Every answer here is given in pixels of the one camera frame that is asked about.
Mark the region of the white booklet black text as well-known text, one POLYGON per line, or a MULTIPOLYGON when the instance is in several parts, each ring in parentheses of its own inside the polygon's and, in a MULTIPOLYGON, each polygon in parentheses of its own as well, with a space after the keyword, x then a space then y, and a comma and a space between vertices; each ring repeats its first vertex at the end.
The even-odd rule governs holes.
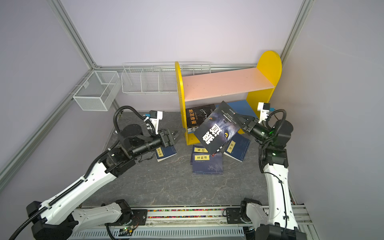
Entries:
POLYGON ((199 127, 194 127, 194 128, 187 128, 188 134, 194 133, 199 127))

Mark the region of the dark eye cover book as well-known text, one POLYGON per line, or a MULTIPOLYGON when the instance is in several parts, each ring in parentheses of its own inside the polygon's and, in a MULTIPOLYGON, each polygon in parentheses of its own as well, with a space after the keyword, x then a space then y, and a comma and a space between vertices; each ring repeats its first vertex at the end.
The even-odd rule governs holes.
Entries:
POLYGON ((223 101, 194 132, 208 154, 215 154, 239 131, 234 122, 235 114, 234 109, 223 101))

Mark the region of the black book orange title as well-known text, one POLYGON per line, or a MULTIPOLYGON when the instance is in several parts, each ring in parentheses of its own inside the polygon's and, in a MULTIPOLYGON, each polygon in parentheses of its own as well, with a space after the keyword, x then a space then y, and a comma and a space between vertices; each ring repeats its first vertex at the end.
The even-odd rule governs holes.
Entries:
POLYGON ((186 109, 187 128, 199 127, 215 108, 214 104, 210 104, 186 109))

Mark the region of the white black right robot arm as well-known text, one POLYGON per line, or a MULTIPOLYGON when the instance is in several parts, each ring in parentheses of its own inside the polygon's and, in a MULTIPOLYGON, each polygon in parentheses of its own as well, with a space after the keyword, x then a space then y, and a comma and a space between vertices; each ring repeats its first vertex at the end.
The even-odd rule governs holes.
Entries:
POLYGON ((289 163, 286 146, 294 130, 287 121, 284 109, 275 110, 266 120, 236 114, 241 129, 259 144, 258 164, 265 175, 268 188, 269 211, 259 201, 244 199, 242 218, 251 222, 256 240, 305 240, 293 213, 289 191, 289 163))

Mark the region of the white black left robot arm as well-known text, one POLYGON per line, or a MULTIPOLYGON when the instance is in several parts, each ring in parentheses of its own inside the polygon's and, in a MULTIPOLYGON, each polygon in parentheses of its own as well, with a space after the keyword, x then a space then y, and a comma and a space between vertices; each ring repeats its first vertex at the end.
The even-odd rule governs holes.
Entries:
POLYGON ((67 240, 72 234, 100 224, 127 224, 131 221, 132 210, 125 200, 118 200, 104 207, 87 209, 82 212, 78 206, 101 187, 120 177, 136 164, 136 159, 160 147, 174 146, 186 130, 158 129, 153 120, 159 112, 139 114, 131 106, 122 106, 113 116, 118 139, 113 145, 97 156, 87 171, 77 181, 52 198, 27 206, 28 219, 11 235, 14 240, 32 224, 36 240, 67 240), (128 125, 123 130, 118 116, 124 110, 133 112, 147 126, 149 136, 142 133, 139 125, 128 125))

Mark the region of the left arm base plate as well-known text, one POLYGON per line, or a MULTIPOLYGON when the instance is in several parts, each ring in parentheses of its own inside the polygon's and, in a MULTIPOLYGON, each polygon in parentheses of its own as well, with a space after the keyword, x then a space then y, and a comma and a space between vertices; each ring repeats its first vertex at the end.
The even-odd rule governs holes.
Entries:
POLYGON ((123 211, 120 218, 114 222, 109 223, 109 226, 143 226, 146 224, 148 210, 146 209, 133 209, 123 211))

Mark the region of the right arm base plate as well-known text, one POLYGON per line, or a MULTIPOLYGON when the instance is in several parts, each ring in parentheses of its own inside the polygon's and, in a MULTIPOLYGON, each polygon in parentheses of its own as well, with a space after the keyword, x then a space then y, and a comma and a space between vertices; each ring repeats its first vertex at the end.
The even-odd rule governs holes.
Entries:
POLYGON ((225 208, 222 212, 228 224, 249 224, 251 221, 243 207, 225 208))

